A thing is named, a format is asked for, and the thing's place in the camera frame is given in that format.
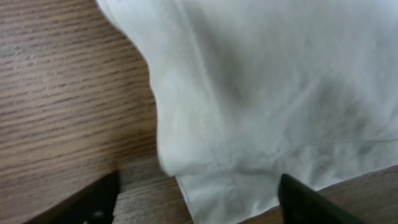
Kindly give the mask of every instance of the wooden table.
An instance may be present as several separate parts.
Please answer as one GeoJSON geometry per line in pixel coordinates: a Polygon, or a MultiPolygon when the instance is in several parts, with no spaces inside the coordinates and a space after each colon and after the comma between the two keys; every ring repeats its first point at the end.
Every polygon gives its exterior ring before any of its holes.
{"type": "MultiPolygon", "coordinates": [[[[191,223],[159,169],[145,61],[94,0],[0,2],[0,223],[23,223],[119,169],[115,223],[191,223]]],[[[398,167],[323,191],[398,223],[398,167]]],[[[278,209],[248,223],[281,223],[278,209]]]]}

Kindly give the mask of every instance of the white cloth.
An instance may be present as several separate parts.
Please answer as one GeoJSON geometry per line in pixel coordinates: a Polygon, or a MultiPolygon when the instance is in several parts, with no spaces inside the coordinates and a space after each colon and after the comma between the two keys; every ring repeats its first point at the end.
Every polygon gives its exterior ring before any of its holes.
{"type": "Polygon", "coordinates": [[[195,223],[398,163],[398,1],[98,0],[149,64],[158,155],[195,223]]]}

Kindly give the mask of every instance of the black object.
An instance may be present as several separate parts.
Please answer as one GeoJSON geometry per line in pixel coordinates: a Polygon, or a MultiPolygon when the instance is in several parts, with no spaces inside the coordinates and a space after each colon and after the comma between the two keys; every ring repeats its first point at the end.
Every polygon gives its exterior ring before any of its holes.
{"type": "Polygon", "coordinates": [[[365,224],[288,174],[282,174],[278,197],[285,224],[365,224]]]}
{"type": "Polygon", "coordinates": [[[25,224],[111,224],[118,194],[113,172],[25,224]]]}

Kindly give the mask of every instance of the folded white fabric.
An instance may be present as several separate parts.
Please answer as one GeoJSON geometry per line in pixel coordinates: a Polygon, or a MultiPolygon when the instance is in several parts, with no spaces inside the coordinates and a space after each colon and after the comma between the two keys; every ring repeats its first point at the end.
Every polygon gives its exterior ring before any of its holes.
{"type": "Polygon", "coordinates": [[[98,0],[149,64],[159,161],[195,223],[398,163],[398,1],[98,0]]]}

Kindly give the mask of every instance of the towel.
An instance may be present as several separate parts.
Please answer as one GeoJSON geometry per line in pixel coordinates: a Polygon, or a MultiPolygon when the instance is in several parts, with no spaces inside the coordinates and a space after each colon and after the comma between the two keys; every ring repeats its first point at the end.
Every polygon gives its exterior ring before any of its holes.
{"type": "Polygon", "coordinates": [[[398,1],[97,0],[140,50],[195,223],[398,164],[398,1]]]}

